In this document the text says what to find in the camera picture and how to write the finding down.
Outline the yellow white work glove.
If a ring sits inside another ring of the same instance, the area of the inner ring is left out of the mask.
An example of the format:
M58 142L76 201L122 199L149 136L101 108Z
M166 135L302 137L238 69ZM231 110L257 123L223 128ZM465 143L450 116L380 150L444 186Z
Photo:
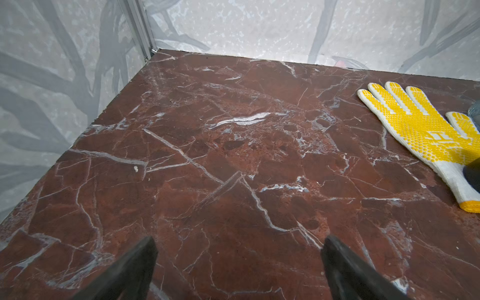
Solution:
M480 211L480 192L463 172L480 157L480 133L469 116L442 116L420 88L391 81L384 86L371 82L357 96L399 143L441 177L462 210Z

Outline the blue glass vase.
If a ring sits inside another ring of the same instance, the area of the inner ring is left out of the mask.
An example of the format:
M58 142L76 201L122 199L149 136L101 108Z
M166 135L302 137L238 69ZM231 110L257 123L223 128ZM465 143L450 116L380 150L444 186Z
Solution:
M476 129L480 131L480 101L476 101L468 109L467 115L471 118L472 122L476 126Z

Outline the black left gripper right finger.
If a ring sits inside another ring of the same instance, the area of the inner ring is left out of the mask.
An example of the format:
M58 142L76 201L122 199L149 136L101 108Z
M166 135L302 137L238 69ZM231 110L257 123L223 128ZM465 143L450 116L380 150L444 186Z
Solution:
M325 239L321 258L334 300L407 300L409 298L335 235L329 235Z

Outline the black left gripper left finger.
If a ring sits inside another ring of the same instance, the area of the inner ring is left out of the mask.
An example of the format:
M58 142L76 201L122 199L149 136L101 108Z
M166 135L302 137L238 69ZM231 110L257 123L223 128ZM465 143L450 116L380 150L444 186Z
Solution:
M157 256L154 239L145 237L72 299L145 300Z

